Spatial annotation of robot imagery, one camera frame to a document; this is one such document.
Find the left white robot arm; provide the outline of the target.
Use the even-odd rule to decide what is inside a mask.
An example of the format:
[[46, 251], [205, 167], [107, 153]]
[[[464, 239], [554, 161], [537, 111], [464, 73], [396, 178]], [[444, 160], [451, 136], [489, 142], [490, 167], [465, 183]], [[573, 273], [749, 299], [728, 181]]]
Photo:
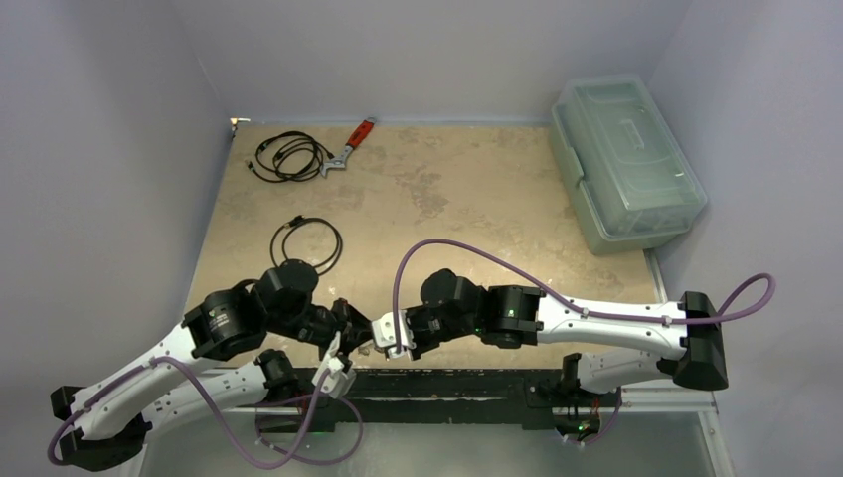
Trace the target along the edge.
[[346, 300], [312, 301], [316, 269], [289, 259], [257, 279], [209, 294], [166, 336], [110, 377], [51, 395], [61, 421], [47, 449], [56, 466], [91, 472], [135, 457], [154, 437], [242, 405], [304, 408], [342, 398], [356, 373], [351, 354], [394, 340], [392, 315], [373, 321]]

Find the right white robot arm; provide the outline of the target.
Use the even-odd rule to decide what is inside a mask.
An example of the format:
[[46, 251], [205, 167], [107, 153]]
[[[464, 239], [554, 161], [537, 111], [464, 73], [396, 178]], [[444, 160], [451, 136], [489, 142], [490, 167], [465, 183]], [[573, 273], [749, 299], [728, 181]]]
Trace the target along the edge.
[[650, 305], [563, 303], [538, 287], [485, 288], [441, 269], [422, 284], [420, 300], [401, 312], [402, 339], [413, 359], [466, 336], [507, 350], [556, 343], [607, 346], [603, 354], [563, 359], [558, 390], [572, 404], [651, 380], [671, 379], [697, 391], [729, 385], [722, 328], [713, 322], [715, 309], [704, 293]]

